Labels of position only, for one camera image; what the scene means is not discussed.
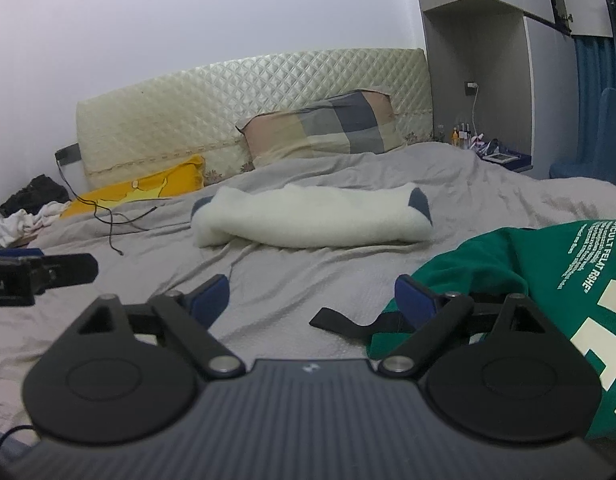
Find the white fleece blue-striped garment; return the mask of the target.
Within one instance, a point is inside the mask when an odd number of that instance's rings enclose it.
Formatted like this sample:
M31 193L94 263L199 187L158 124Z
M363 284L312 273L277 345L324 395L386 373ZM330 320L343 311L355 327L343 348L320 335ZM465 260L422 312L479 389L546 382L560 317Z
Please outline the white fleece blue-striped garment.
M428 240L428 200L413 183L366 191L287 184L247 193L223 186L197 200L191 228L199 248L233 238L280 248L363 247Z

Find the green printed t-shirt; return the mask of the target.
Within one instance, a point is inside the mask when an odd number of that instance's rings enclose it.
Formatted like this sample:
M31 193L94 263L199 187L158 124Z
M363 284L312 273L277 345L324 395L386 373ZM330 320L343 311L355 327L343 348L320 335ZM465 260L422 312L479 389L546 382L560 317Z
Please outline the green printed t-shirt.
M518 446L616 440L616 220L499 229L410 276L441 309L415 330L389 302L367 354L413 360L443 420Z

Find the black clothes pile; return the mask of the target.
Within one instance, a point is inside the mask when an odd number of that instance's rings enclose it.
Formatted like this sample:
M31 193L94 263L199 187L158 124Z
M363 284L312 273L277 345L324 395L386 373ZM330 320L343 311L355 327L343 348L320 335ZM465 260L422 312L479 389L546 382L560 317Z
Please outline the black clothes pile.
M63 185L45 174L33 178L28 185L11 195L0 205L0 214L8 218L23 209L28 214L38 214L43 206L51 202L67 203L69 195Z

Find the yellow cartoon pillow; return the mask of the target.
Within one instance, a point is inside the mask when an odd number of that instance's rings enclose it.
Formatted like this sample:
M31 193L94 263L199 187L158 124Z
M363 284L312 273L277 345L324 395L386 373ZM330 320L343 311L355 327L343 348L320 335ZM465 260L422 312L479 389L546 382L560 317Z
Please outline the yellow cartoon pillow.
M119 182L86 193L81 200L73 200L61 214L65 219L76 214L92 214L94 205L113 209L139 200L157 200L179 196L204 188L205 159L194 155L177 166L149 174L136 180Z

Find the blue bedside table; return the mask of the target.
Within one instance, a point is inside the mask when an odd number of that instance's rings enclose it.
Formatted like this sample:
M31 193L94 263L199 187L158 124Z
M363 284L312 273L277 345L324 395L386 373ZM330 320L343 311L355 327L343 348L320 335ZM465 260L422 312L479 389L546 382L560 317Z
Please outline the blue bedside table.
M472 150L481 160L491 162L491 164L510 171L525 172L533 168L530 155L506 148L498 139L489 142L477 142L472 146Z

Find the small bottles on nightstand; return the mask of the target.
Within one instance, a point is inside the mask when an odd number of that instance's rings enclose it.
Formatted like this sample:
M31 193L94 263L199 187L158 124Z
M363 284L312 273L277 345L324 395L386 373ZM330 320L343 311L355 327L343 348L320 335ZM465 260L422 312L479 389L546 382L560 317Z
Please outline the small bottles on nightstand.
M451 144L454 148L478 152L484 147L483 135L474 131L471 122L460 122L453 127Z

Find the plaid pink grey pillow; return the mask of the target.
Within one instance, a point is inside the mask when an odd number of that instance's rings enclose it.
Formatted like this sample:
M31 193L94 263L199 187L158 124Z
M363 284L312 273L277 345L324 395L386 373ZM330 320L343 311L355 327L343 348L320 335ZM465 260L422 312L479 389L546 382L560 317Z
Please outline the plaid pink grey pillow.
M366 89L253 116L236 129L257 168L285 159L384 154L405 145L390 96Z

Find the cream quilted headboard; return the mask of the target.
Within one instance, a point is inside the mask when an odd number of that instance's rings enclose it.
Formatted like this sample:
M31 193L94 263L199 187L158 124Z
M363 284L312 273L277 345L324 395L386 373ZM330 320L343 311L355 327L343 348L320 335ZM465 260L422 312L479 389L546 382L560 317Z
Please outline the cream quilted headboard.
M433 97L421 49L334 49L240 58L180 70L78 103L76 133L92 188L134 180L198 154L209 183L250 170L236 126L352 90L390 96L409 143L433 135Z

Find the grey bedside wardrobe cabinet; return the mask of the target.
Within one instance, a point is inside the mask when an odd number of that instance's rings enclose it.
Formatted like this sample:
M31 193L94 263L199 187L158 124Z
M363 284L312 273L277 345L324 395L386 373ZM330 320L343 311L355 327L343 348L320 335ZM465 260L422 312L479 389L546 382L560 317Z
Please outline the grey bedside wardrobe cabinet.
M612 38L606 0L419 0L436 127L470 122L532 157L529 176L581 151L574 36Z

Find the blue curtain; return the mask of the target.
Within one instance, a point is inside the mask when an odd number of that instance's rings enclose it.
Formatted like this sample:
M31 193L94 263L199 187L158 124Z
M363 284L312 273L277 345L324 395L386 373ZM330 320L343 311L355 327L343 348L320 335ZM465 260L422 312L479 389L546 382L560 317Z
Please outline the blue curtain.
M579 112L590 114L598 107L606 88L616 89L616 40L608 37L574 36L576 47Z

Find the wall socket panel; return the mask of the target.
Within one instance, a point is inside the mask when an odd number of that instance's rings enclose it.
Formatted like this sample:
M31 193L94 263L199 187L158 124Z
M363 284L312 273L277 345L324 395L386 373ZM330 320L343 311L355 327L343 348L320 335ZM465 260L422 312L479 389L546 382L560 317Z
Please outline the wall socket panel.
M55 162L60 167L76 164L82 159L80 146L78 143L70 144L60 148L54 153Z

